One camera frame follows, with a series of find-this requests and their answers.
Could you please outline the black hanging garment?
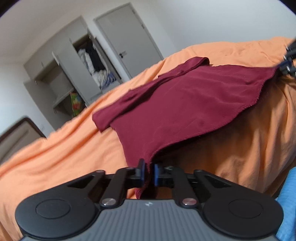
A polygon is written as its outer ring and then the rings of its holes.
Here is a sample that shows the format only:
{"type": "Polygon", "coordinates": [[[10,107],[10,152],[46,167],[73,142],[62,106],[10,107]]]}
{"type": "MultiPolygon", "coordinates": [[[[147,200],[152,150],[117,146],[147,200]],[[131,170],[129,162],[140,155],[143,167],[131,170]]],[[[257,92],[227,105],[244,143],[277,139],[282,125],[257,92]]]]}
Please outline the black hanging garment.
{"type": "Polygon", "coordinates": [[[99,54],[94,49],[93,44],[91,42],[88,42],[85,48],[86,53],[89,54],[90,59],[92,61],[93,67],[96,72],[99,72],[101,70],[106,70],[104,64],[102,63],[99,54]]]}

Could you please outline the blue clothing of operator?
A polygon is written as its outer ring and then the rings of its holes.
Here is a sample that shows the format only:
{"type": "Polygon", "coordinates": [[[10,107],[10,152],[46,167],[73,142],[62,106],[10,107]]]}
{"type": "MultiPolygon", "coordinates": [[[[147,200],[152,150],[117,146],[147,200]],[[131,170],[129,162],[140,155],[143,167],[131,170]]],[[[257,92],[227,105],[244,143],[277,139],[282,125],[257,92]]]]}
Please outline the blue clothing of operator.
{"type": "Polygon", "coordinates": [[[296,208],[296,169],[292,168],[277,197],[283,209],[283,221],[276,234],[279,240],[295,240],[295,208],[296,208]]]}

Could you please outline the maroon long sleeve shirt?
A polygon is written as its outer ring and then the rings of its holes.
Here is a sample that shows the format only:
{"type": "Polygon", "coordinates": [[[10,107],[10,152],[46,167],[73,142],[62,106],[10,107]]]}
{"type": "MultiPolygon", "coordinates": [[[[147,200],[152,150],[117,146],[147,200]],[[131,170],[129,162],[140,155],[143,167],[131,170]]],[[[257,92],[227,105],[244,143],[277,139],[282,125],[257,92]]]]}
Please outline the maroon long sleeve shirt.
{"type": "Polygon", "coordinates": [[[264,190],[265,139],[278,93],[276,67],[213,66],[193,57],[129,89],[92,115],[101,133],[114,130],[130,167],[144,159],[203,169],[251,189],[264,190]]]}

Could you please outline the grey room door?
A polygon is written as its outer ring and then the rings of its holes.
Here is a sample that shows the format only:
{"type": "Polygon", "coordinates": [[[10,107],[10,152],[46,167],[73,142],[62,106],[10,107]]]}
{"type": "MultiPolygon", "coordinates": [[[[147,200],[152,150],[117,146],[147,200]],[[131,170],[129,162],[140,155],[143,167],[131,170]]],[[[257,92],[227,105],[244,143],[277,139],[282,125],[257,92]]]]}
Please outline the grey room door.
{"type": "Polygon", "coordinates": [[[130,78],[163,60],[150,33],[128,3],[94,19],[130,78]],[[124,58],[119,53],[126,51],[124,58]]]}

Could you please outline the white wall socket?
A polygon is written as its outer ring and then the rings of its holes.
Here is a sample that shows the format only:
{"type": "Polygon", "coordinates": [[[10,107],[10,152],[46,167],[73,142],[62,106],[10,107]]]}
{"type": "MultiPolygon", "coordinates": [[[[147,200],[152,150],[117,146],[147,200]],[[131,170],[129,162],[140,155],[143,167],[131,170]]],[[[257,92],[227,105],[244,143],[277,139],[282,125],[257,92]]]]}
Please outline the white wall socket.
{"type": "Polygon", "coordinates": [[[40,130],[43,132],[45,130],[45,126],[44,125],[40,125],[40,130]]]}

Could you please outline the colourful fruit print bag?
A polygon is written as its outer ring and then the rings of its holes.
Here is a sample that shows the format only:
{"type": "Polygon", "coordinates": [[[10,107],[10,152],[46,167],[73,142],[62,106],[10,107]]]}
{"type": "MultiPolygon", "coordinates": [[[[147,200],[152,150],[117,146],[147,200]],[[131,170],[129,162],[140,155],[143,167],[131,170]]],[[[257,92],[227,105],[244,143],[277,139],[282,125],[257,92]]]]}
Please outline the colourful fruit print bag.
{"type": "Polygon", "coordinates": [[[70,99],[73,116],[76,117],[85,109],[85,103],[77,92],[70,92],[70,99]]]}

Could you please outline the white folded clothes pile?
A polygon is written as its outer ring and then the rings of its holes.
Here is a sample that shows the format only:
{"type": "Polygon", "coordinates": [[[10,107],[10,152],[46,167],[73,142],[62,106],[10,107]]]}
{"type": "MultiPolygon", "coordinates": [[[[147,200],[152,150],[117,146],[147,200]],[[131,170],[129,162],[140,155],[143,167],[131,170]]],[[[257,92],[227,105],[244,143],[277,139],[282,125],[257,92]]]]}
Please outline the white folded clothes pile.
{"type": "Polygon", "coordinates": [[[94,79],[95,83],[102,88],[104,83],[107,80],[109,72],[107,70],[100,70],[99,72],[94,72],[92,78],[94,79]]]}

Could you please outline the orange bed duvet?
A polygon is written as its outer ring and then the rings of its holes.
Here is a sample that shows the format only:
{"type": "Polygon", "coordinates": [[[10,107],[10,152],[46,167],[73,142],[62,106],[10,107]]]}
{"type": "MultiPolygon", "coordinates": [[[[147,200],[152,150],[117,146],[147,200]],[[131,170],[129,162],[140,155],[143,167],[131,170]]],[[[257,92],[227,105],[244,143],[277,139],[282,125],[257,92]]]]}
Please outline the orange bed duvet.
{"type": "MultiPolygon", "coordinates": [[[[98,169],[114,173],[126,166],[117,134],[113,130],[100,133],[92,121],[94,112],[192,57],[208,57],[213,65],[267,67],[282,60],[290,42],[287,37],[274,37],[189,46],[103,95],[47,138],[21,149],[1,165],[1,240],[22,237],[15,210],[26,197],[98,169]]],[[[178,147],[175,155],[186,172],[203,169],[259,192],[274,194],[295,166],[295,81],[276,80],[256,106],[229,126],[178,147]]]]}

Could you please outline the white hanging jacket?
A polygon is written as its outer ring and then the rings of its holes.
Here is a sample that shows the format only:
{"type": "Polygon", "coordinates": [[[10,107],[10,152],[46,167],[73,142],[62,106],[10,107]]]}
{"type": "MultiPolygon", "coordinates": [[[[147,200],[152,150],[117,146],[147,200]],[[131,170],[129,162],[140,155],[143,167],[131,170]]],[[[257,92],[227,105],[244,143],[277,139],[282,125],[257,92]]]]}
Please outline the white hanging jacket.
{"type": "Polygon", "coordinates": [[[91,61],[90,55],[86,52],[85,49],[80,49],[78,51],[78,55],[79,55],[82,63],[85,65],[85,67],[89,71],[89,73],[91,75],[93,75],[95,73],[95,69],[94,69],[93,63],[91,61]]]}

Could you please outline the brown beige bed headboard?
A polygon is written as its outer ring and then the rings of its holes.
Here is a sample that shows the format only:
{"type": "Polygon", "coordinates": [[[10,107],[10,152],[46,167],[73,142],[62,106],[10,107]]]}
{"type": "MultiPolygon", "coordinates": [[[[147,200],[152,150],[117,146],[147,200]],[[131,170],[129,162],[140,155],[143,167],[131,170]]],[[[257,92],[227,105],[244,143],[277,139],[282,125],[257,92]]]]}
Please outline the brown beige bed headboard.
{"type": "Polygon", "coordinates": [[[29,117],[20,119],[1,134],[1,165],[23,147],[45,137],[29,117]]]}

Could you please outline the blue striped folded cloth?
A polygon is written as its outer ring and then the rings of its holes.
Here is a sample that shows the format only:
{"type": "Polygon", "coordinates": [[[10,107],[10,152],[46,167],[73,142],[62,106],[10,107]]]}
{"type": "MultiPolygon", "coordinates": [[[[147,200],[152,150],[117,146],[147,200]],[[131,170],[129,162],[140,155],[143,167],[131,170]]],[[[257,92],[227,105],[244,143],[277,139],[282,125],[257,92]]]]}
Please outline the blue striped folded cloth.
{"type": "Polygon", "coordinates": [[[112,72],[107,74],[107,77],[101,82],[100,89],[105,90],[109,85],[111,85],[114,81],[116,81],[116,77],[112,72]]]}

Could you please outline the grey built-in wardrobe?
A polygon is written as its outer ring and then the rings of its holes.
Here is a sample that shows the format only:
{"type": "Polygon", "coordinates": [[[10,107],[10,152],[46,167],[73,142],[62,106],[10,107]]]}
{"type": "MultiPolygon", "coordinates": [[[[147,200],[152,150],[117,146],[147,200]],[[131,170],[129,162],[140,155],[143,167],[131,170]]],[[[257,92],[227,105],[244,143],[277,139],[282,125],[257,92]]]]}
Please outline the grey built-in wardrobe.
{"type": "Polygon", "coordinates": [[[55,130],[74,117],[70,92],[77,92],[85,107],[88,107],[123,83],[82,17],[56,33],[23,66],[30,77],[24,83],[25,88],[55,130]],[[101,90],[95,83],[78,55],[78,51],[85,49],[88,42],[93,44],[106,70],[116,77],[116,81],[105,90],[101,90]]]}

